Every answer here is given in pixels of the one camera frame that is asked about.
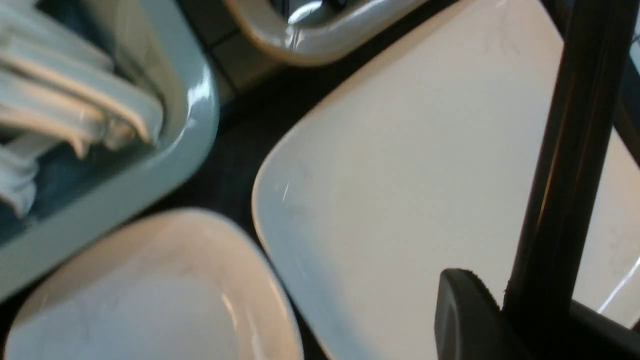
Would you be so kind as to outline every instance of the ceramic dishware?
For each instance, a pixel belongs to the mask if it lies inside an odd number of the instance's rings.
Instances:
[[[7,34],[0,35],[0,61],[99,105],[130,123],[146,142],[158,139],[160,102],[112,74]]]
[[[4,360],[302,360],[264,256],[214,213],[135,222],[80,253],[20,309]]]
[[[96,107],[1,70],[0,105],[0,125],[64,139],[79,158],[104,137],[104,114]]]
[[[473,269],[501,302],[562,47],[536,0],[460,1],[272,150],[253,189],[257,234],[330,358],[436,359],[445,268]],[[574,297],[627,326],[638,218],[640,172],[613,134]]]
[[[13,1],[0,1],[0,27],[4,31],[20,34],[89,66],[106,71],[113,70],[111,58],[94,45],[36,8],[17,5]]]

